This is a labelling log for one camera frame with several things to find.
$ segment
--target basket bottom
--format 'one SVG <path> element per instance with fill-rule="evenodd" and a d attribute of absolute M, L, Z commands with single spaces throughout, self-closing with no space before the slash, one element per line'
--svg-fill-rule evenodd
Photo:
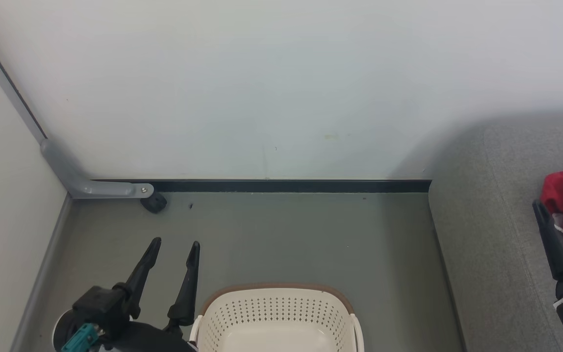
<path fill-rule="evenodd" d="M 302 323 L 266 323 L 235 326 L 218 352 L 336 352 L 333 337 Z"/>

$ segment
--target sofa seam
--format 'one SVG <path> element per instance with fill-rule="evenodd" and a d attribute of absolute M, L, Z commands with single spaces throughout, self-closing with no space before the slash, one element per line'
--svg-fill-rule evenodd
<path fill-rule="evenodd" d="M 510 205 L 508 205 L 508 203 L 505 201 L 505 197 L 503 196 L 503 190 L 501 189 L 501 187 L 499 187 L 499 181 L 497 179 L 497 176 L 495 175 L 494 172 L 494 164 L 491 162 L 491 159 L 488 155 L 488 149 L 487 149 L 487 145 L 486 145 L 486 133 L 489 131 L 488 128 L 483 130 L 482 133 L 482 146 L 483 146 L 483 153 L 485 154 L 485 160 L 488 162 L 488 164 L 491 166 L 490 167 L 490 171 L 491 171 L 491 175 L 492 175 L 492 180 L 494 181 L 494 184 L 497 186 L 497 190 L 498 190 L 498 195 L 501 198 L 501 201 L 503 202 L 503 204 L 507 205 L 507 207 L 510 207 Z M 542 315 L 544 317 L 544 321 L 547 325 L 547 328 L 551 331 L 552 336 L 553 336 L 553 340 L 555 341 L 556 344 L 556 349 L 558 351 L 561 351 L 561 347 L 559 345 L 559 341 L 557 338 L 557 334 L 556 331 L 553 329 L 550 321 L 549 321 L 549 317 L 547 316 L 546 312 L 544 311 L 544 305 L 541 302 L 541 296 L 540 296 L 540 292 L 538 292 L 538 289 L 536 288 L 536 286 L 533 283 L 533 280 L 531 278 L 531 272 L 529 270 L 529 265 L 527 264 L 527 261 L 525 260 L 525 254 L 523 252 L 522 249 L 522 243 L 520 243 L 518 236 L 516 236 L 516 233 L 518 233 L 518 228 L 516 228 L 516 223 L 514 222 L 514 219 L 512 218 L 512 216 L 510 215 L 510 212 L 507 212 L 506 217 L 509 219 L 509 223 L 510 223 L 510 227 L 512 227 L 512 229 L 514 230 L 514 233 L 512 233 L 512 237 L 514 239 L 516 239 L 516 241 L 514 241 L 517 244 L 517 248 L 518 248 L 518 252 L 519 252 L 519 257 L 520 257 L 520 262 L 521 265 L 525 268 L 525 276 L 527 278 L 527 282 L 529 283 L 529 286 L 533 289 L 533 291 L 536 293 L 536 300 L 538 303 L 539 308 L 541 308 L 541 312 Z"/>

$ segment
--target gray floor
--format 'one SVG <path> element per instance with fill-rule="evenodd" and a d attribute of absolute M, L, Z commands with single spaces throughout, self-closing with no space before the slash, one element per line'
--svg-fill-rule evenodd
<path fill-rule="evenodd" d="M 30 351 L 51 351 L 58 316 L 92 285 L 125 281 L 156 236 L 162 248 L 139 321 L 166 324 L 197 240 L 197 309 L 229 285 L 319 283 L 350 299 L 368 352 L 462 350 L 427 194 L 166 196 L 169 205 L 158 215 L 131 200 L 74 203 L 27 337 Z"/>

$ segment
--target gray metal leg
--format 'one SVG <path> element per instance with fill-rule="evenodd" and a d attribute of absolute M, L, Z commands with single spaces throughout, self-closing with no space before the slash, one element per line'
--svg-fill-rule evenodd
<path fill-rule="evenodd" d="M 89 180 L 76 169 L 53 140 L 41 142 L 41 153 L 73 198 L 149 198 L 149 183 L 103 182 Z"/>

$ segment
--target black baseboard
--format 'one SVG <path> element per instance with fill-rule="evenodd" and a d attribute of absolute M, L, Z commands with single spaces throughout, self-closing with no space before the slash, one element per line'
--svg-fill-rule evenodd
<path fill-rule="evenodd" d="M 127 180 L 158 192 L 427 193 L 431 180 Z"/>

